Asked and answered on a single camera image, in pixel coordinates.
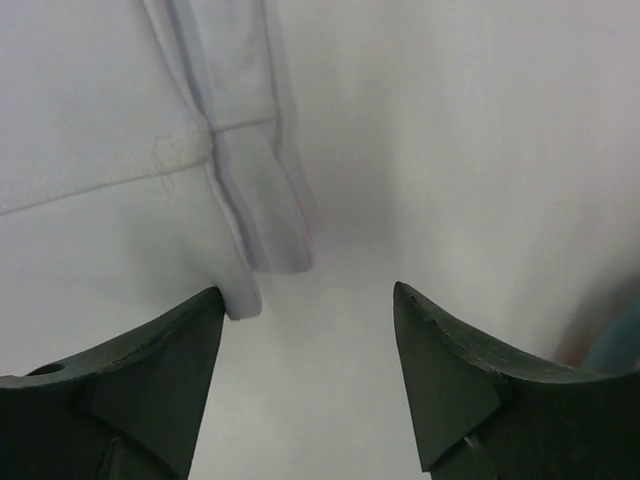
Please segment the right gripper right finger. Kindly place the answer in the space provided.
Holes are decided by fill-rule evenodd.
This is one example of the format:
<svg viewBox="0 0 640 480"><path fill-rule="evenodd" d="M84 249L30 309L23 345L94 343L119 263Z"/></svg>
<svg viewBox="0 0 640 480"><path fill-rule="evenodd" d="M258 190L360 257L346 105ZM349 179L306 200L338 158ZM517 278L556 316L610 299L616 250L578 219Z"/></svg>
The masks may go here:
<svg viewBox="0 0 640 480"><path fill-rule="evenodd" d="M521 351L408 284L396 344L421 469L434 479L635 479L639 376Z"/></svg>

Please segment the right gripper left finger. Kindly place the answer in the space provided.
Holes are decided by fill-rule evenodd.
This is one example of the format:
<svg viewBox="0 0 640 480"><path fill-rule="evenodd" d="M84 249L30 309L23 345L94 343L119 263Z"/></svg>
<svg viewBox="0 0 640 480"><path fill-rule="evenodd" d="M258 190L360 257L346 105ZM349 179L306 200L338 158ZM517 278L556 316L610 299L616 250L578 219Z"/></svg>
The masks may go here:
<svg viewBox="0 0 640 480"><path fill-rule="evenodd" d="M187 478L223 323L209 288L89 350L2 377L2 478Z"/></svg>

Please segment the white light blue cloth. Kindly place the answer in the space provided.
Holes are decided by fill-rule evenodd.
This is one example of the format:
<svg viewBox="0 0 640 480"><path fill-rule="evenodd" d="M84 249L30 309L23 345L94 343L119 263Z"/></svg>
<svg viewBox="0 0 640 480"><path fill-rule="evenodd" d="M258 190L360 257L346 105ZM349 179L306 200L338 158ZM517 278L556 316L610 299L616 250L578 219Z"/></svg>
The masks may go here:
<svg viewBox="0 0 640 480"><path fill-rule="evenodd" d="M312 264L261 1L1 5L1 298L170 303Z"/></svg>

